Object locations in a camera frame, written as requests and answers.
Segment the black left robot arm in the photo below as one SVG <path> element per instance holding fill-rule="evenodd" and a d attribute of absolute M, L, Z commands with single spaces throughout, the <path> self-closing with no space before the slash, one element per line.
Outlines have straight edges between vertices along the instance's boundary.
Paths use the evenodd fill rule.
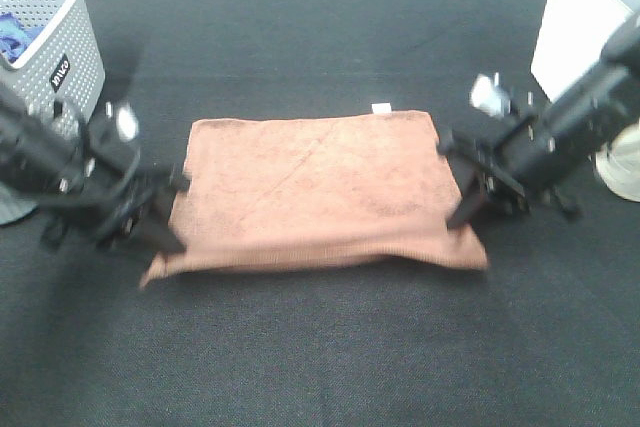
<path fill-rule="evenodd" d="M 72 102 L 54 103 L 71 113 L 76 137 L 29 114 L 16 95 L 1 96 L 1 182 L 12 196 L 48 213 L 43 243 L 56 249 L 74 230 L 103 249 L 185 252 L 169 217 L 190 179 L 176 165 L 142 164 L 131 105 L 107 103 L 101 117 L 88 120 Z"/>

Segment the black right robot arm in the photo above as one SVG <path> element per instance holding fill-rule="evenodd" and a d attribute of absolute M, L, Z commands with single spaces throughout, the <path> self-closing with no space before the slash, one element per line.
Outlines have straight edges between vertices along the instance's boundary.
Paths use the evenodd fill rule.
<path fill-rule="evenodd" d="M 629 25 L 555 102 L 519 110 L 496 139 L 437 131 L 429 114 L 202 119 L 190 188 L 172 205 L 173 269 L 400 255 L 478 264 L 469 227 L 486 205 L 575 208 L 558 184 L 639 117 L 639 37 Z"/>

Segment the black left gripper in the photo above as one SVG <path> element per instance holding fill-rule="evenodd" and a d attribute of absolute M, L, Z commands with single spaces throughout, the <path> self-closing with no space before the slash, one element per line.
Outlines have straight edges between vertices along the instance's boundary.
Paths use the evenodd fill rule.
<path fill-rule="evenodd" d="M 78 191 L 42 200 L 51 218 L 42 243 L 57 250 L 73 230 L 100 249 L 182 254 L 186 245 L 168 225 L 173 191 L 188 192 L 191 179 L 177 164 L 140 165 L 135 154 L 124 170 L 99 158 Z"/>

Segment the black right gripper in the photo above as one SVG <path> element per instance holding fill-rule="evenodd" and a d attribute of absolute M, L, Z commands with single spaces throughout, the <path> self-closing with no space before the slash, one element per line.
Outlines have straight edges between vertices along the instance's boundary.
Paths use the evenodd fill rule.
<path fill-rule="evenodd" d="M 507 215 L 527 213 L 534 205 L 575 220 L 581 208 L 560 183 L 583 158 L 583 123 L 575 119 L 526 119 L 495 141 L 453 129 L 440 133 L 436 151 L 468 163 L 472 178 L 446 220 L 457 230 L 493 208 Z"/>

